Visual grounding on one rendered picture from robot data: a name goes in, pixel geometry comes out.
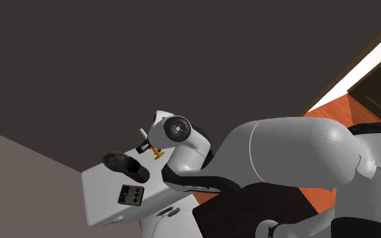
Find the dark brown shoe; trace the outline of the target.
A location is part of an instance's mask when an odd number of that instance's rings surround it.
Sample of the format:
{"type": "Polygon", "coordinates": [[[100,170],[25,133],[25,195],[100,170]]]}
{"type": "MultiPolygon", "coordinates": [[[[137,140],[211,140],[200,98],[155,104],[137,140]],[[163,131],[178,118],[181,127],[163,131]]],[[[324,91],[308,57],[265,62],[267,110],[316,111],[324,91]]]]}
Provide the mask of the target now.
{"type": "Polygon", "coordinates": [[[137,183],[146,183],[150,179],[150,171],[125,153],[109,151],[103,154],[101,161],[109,170],[122,173],[137,183]]]}

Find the white candle in yellow holder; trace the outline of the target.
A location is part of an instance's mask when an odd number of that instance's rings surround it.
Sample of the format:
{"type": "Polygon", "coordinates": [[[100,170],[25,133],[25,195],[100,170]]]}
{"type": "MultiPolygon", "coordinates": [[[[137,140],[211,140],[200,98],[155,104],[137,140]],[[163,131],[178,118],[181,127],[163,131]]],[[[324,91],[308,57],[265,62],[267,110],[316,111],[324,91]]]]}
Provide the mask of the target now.
{"type": "MultiPolygon", "coordinates": [[[[139,129],[139,132],[141,133],[141,136],[144,138],[145,142],[149,143],[148,135],[146,134],[146,132],[142,128],[139,129]]],[[[164,155],[164,151],[161,151],[158,148],[150,146],[150,149],[154,152],[154,155],[156,156],[155,160],[161,158],[164,155]]]]}

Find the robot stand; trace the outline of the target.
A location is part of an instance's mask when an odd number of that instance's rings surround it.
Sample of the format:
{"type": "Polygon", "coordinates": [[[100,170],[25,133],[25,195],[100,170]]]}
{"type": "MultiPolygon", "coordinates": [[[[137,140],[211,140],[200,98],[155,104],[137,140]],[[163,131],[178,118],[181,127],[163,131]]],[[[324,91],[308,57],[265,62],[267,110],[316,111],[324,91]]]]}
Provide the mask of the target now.
{"type": "Polygon", "coordinates": [[[258,224],[294,224],[318,212],[296,187],[257,183],[220,193],[193,209],[203,238],[255,238],[258,224]]]}

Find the black device with round buttons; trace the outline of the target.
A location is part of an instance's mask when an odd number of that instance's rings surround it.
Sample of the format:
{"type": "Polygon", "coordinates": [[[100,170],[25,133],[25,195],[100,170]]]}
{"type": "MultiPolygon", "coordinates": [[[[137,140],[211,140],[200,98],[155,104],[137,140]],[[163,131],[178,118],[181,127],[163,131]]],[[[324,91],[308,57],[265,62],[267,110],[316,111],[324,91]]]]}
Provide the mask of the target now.
{"type": "Polygon", "coordinates": [[[123,185],[117,203],[128,206],[140,206],[143,200],[144,187],[137,185],[123,185]]]}

